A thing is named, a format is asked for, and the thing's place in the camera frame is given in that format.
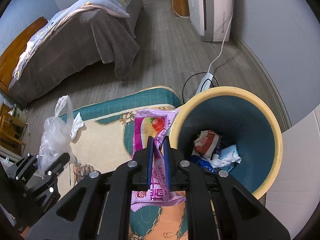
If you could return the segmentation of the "blue face mask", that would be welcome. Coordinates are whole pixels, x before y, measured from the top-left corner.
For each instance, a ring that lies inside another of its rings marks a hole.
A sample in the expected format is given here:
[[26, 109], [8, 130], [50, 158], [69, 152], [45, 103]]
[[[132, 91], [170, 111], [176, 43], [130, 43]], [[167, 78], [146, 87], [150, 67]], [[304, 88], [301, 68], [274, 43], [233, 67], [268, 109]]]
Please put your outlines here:
[[219, 154], [214, 154], [210, 163], [213, 168], [231, 171], [236, 164], [241, 163], [241, 157], [238, 154], [236, 145], [231, 145], [222, 149]]

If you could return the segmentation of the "clear plastic bag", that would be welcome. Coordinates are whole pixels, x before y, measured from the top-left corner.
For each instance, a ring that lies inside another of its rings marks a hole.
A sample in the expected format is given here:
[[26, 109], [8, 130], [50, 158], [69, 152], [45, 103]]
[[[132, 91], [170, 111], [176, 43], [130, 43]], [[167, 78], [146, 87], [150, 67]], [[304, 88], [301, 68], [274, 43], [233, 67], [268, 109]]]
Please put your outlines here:
[[44, 122], [44, 132], [37, 159], [39, 174], [44, 176], [46, 169], [63, 153], [71, 151], [73, 127], [73, 107], [68, 95], [60, 97], [55, 106], [54, 116]]

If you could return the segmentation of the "green white medicine box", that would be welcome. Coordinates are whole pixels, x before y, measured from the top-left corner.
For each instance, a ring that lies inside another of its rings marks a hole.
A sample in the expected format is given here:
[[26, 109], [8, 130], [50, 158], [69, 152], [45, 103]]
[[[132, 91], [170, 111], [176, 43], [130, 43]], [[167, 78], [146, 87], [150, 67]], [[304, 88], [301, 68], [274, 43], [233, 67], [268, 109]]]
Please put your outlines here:
[[212, 130], [201, 131], [197, 139], [194, 140], [192, 155], [210, 160], [219, 141], [220, 136]]

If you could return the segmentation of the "white tissue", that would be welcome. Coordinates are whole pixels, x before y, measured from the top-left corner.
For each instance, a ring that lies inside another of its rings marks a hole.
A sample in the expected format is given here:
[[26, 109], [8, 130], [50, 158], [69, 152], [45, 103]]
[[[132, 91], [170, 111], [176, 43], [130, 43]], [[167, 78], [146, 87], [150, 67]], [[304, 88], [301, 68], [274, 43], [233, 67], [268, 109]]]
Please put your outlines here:
[[76, 117], [73, 120], [73, 126], [71, 129], [71, 139], [74, 140], [77, 132], [80, 128], [82, 128], [84, 126], [84, 121], [81, 117], [80, 112], [77, 113]]

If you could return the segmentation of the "purple snack wrapper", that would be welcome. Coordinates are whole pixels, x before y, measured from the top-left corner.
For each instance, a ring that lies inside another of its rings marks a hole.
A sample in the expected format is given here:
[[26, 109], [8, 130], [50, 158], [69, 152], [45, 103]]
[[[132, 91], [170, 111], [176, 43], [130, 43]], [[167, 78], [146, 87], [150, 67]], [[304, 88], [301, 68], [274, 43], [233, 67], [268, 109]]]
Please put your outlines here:
[[185, 197], [176, 192], [170, 192], [165, 175], [165, 161], [161, 153], [162, 144], [170, 130], [177, 109], [160, 110], [154, 108], [140, 109], [135, 114], [133, 134], [133, 151], [147, 147], [148, 138], [153, 138], [152, 174], [148, 191], [134, 191], [131, 197], [131, 210], [136, 212], [144, 206], [173, 206], [185, 201]]

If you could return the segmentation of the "teal cream patterned rug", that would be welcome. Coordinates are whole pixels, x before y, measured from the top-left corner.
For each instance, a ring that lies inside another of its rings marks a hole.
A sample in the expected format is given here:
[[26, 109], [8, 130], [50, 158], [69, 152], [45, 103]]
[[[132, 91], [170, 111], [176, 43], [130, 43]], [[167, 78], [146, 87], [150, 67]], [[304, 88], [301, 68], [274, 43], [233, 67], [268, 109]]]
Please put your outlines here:
[[[159, 86], [74, 110], [75, 115], [81, 115], [84, 125], [70, 143], [74, 161], [58, 176], [61, 196], [89, 172], [110, 172], [131, 159], [137, 110], [155, 108], [167, 111], [180, 105], [180, 99], [172, 89]], [[176, 194], [179, 203], [173, 206], [138, 202], [146, 200], [149, 195], [143, 191], [132, 194], [129, 239], [187, 239], [184, 192]]]

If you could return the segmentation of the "teal bin with yellow rim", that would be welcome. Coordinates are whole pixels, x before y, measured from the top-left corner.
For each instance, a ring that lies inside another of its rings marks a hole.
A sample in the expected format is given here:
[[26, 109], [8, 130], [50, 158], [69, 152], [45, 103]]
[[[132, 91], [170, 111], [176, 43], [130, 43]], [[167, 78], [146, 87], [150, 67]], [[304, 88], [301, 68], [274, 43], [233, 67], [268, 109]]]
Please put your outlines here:
[[206, 130], [236, 145], [241, 163], [231, 174], [260, 199], [274, 183], [283, 158], [281, 130], [268, 105], [237, 87], [205, 90], [179, 108], [170, 144], [190, 157], [194, 140]]

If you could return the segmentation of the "white power strip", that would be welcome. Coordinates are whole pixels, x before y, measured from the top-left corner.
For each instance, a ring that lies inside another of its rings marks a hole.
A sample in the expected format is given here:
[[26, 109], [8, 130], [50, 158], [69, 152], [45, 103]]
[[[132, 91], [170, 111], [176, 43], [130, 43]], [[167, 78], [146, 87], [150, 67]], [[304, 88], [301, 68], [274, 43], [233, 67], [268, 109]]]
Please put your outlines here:
[[213, 80], [213, 75], [211, 73], [206, 73], [204, 77], [201, 79], [195, 94], [199, 94], [205, 90], [210, 89], [210, 87], [213, 86], [212, 80]]

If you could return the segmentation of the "wooden headboard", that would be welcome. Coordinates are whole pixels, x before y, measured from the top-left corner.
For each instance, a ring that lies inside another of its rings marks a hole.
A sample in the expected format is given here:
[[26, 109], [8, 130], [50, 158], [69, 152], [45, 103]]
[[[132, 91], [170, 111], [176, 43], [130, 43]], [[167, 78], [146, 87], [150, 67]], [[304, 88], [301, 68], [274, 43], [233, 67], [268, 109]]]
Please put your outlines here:
[[30, 38], [47, 23], [48, 21], [43, 16], [35, 20], [12, 41], [12, 43], [1, 55], [1, 90], [8, 96], [10, 95], [9, 85], [12, 80], [12, 73], [18, 64], [20, 55], [25, 51], [27, 42], [30, 40]]

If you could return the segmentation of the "bed with grey blanket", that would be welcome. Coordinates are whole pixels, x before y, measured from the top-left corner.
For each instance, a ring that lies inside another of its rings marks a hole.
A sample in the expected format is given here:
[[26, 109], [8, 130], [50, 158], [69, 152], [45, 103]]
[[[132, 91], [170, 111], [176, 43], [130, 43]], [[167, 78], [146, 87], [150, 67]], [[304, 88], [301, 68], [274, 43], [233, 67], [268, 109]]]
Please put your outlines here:
[[113, 63], [115, 77], [125, 80], [139, 50], [135, 26], [142, 7], [143, 0], [132, 0], [128, 18], [114, 17], [101, 9], [76, 14], [40, 45], [21, 78], [12, 78], [9, 96], [26, 106], [97, 62]]

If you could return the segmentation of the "white air purifier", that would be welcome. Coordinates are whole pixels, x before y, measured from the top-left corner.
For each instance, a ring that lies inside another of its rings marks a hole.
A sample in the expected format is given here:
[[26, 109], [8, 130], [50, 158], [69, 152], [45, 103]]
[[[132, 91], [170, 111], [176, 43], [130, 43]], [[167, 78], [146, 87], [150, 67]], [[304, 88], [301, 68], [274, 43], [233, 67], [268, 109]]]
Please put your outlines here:
[[233, 0], [188, 0], [190, 20], [203, 42], [228, 42]]

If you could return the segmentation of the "light blue patterned quilt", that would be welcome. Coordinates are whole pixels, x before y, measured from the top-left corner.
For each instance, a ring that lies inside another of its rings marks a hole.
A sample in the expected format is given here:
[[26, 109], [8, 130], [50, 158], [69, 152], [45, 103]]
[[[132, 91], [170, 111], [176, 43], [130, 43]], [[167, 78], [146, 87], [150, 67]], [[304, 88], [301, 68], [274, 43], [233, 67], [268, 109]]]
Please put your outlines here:
[[19, 61], [12, 72], [12, 78], [14, 80], [19, 80], [27, 63], [31, 60], [40, 45], [42, 45], [53, 32], [76, 14], [89, 10], [101, 9], [111, 16], [128, 18], [130, 15], [127, 12], [127, 7], [131, 1], [132, 0], [79, 0], [70, 7], [57, 12], [44, 27], [29, 38], [27, 47], [19, 56]]

